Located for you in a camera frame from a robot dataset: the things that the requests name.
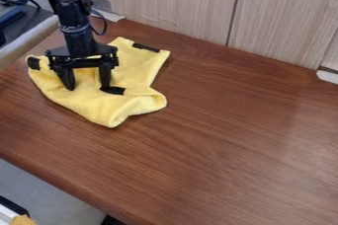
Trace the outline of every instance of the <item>cable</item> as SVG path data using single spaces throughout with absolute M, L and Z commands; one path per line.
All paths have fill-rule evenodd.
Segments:
M 96 11 L 96 10 L 94 10 L 94 9 L 92 9 L 92 10 L 90 11 L 90 13 L 93 14 L 93 15 L 98 16 L 98 17 L 99 17 L 101 20 L 103 20 L 103 22 L 104 22 L 104 28 L 103 28 L 103 30 L 102 30 L 101 33 L 98 33 L 98 32 L 93 28 L 92 25 L 90 26 L 90 29 L 91 29 L 96 35 L 98 35 L 98 36 L 103 36 L 103 35 L 105 35 L 106 32 L 107 32 L 107 28 L 108 28 L 107 19 L 103 16 L 103 14 L 101 14 L 100 12 L 98 12 L 98 11 Z
M 13 4 L 13 5 L 25 5 L 26 3 L 21 3 L 21 2 L 18 2 L 18 1 L 15 1 L 15 0 L 0 0 L 0 1 L 4 1 L 6 3 L 10 3 L 10 4 Z M 30 2 L 32 2 L 34 5 L 37 6 L 38 10 L 41 8 L 41 6 L 39 5 L 38 2 L 36 2 L 35 0 L 28 0 Z

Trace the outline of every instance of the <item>yellow towel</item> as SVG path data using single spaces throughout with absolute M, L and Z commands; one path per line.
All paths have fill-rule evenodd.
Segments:
M 26 215 L 20 215 L 14 217 L 14 219 L 11 221 L 11 225 L 35 225 L 36 223 L 32 221 L 29 217 Z
M 38 57 L 41 70 L 29 69 L 29 75 L 53 102 L 87 119 L 116 127 L 128 116 L 159 111 L 167 106 L 166 98 L 150 88 L 170 52 L 153 52 L 133 47 L 133 41 L 119 37 L 111 45 L 119 49 L 120 66 L 113 70 L 112 86 L 126 88 L 125 94 L 112 95 L 100 91 L 98 68 L 74 69 L 76 88 L 64 88 L 56 73 L 49 69 L 48 59 Z

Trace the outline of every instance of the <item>yellow cloth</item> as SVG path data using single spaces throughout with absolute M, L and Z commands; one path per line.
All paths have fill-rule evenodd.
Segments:
M 138 49 L 132 46 L 133 41 L 122 37 L 111 45 L 119 49 L 120 61 L 120 66 L 113 70 L 111 85 L 126 88 L 123 96 L 100 91 L 99 68 L 75 69 L 76 87 L 72 92 L 49 69 L 46 57 L 38 57 L 41 70 L 30 68 L 29 75 L 50 100 L 107 127 L 118 126 L 130 115 L 165 108 L 166 98 L 150 85 L 170 52 Z
M 36 223 L 32 221 L 29 217 L 26 215 L 20 215 L 14 217 L 14 219 L 11 221 L 11 225 L 35 225 Z

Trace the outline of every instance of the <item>wooden tabletop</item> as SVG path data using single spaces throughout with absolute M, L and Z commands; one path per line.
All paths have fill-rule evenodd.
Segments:
M 0 74 L 2 158 L 129 225 L 337 224 L 338 86 L 127 20 L 101 41 L 117 36 L 171 50 L 153 86 L 168 108 L 96 125 L 45 98 L 20 60 Z

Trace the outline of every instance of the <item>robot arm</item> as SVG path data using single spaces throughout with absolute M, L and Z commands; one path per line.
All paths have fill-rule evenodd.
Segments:
M 70 91 L 75 88 L 73 69 L 98 67 L 102 88 L 110 88 L 111 72 L 119 66 L 117 49 L 95 42 L 89 18 L 92 0 L 48 0 L 60 21 L 66 46 L 47 50 L 50 69 L 54 70 L 63 85 Z M 101 58 L 90 56 L 101 55 Z M 39 69 L 37 61 L 29 59 L 31 68 Z

